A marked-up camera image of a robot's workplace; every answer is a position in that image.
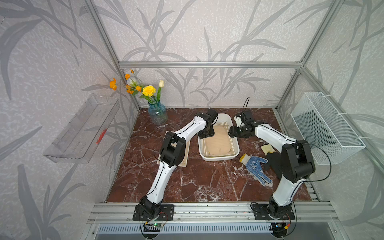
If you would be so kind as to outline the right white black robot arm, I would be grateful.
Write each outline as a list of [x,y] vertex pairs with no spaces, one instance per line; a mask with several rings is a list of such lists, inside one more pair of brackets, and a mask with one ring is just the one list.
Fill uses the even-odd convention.
[[230,128],[229,136],[257,137],[268,143],[263,151],[275,173],[281,176],[270,198],[270,214],[288,210],[297,190],[316,170],[309,143],[289,138],[262,121],[242,120],[241,117],[234,117],[234,120],[236,125]]

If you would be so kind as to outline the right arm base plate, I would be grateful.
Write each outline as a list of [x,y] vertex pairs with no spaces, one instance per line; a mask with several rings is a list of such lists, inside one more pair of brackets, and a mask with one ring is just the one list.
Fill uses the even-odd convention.
[[295,220],[293,204],[287,206],[275,206],[273,204],[251,203],[250,207],[254,213],[255,220]]

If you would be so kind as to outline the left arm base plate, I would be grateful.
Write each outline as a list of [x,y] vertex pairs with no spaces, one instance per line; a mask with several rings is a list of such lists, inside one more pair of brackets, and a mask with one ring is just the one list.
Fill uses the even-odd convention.
[[161,204],[153,207],[145,207],[141,204],[135,206],[133,221],[172,221],[175,205]]

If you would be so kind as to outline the beige stationery paper sheet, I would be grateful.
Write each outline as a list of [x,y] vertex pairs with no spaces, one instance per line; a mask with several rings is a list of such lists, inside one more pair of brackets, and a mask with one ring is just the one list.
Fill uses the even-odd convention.
[[172,166],[178,166],[185,158],[187,141],[176,133],[167,132],[164,137],[158,160]]

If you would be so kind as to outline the white plastic storage box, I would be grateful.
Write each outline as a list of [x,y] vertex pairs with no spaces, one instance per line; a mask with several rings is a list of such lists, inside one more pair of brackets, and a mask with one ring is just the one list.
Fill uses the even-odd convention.
[[233,126],[232,119],[227,114],[218,114],[214,127],[214,136],[198,139],[199,152],[203,160],[224,161],[232,160],[240,153],[236,137],[230,137],[228,132]]

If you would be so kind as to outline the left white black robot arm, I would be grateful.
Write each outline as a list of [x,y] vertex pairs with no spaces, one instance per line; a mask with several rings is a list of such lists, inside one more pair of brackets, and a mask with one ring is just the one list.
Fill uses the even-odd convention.
[[175,132],[167,132],[160,150],[160,166],[149,192],[140,199],[138,213],[140,220],[155,219],[161,211],[166,186],[173,171],[183,161],[187,141],[198,135],[200,139],[215,135],[213,125],[218,113],[208,109],[207,113],[197,113],[183,128]]

